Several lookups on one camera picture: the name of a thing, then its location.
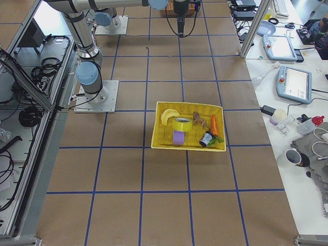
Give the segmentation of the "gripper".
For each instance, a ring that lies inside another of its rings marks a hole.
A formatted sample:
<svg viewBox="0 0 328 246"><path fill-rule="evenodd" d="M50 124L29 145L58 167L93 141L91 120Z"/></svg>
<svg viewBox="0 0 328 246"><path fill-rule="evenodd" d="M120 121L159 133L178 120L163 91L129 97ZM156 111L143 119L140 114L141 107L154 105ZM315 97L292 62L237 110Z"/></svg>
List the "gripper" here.
<svg viewBox="0 0 328 246"><path fill-rule="evenodd" d="M189 0L173 0L173 11L177 14L177 33L184 36L185 14L189 10Z"/></svg>

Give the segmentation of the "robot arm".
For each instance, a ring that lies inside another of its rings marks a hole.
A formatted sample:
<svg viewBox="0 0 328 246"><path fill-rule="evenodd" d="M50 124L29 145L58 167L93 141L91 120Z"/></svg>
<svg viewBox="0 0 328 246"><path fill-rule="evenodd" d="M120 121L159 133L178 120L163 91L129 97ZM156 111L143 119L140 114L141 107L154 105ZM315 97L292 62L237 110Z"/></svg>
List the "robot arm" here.
<svg viewBox="0 0 328 246"><path fill-rule="evenodd" d="M65 22L77 45L80 64L75 75L84 89L86 102L68 107L71 110L81 105L93 107L103 105L108 100L109 92L104 88L101 76L102 53L96 45L94 35L87 27L85 11L95 12L95 22L101 26L111 26L117 16L117 7L153 6L154 1L46 1L62 13Z"/></svg>

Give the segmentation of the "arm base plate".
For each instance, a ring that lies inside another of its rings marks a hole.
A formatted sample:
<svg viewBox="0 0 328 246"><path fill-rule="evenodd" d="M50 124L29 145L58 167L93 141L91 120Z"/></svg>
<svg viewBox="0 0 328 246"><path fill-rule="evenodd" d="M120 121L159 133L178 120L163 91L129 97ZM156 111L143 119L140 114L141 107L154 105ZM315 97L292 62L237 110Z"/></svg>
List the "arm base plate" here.
<svg viewBox="0 0 328 246"><path fill-rule="evenodd" d="M96 35L126 35L128 16L117 15L112 17L107 13L95 15L95 34Z"/></svg>
<svg viewBox="0 0 328 246"><path fill-rule="evenodd" d="M73 110L77 113L114 113L119 81L103 80L102 84L103 88L96 99L87 102L92 98L89 94L87 94L87 96L78 97L76 100L78 106L74 107Z"/></svg>

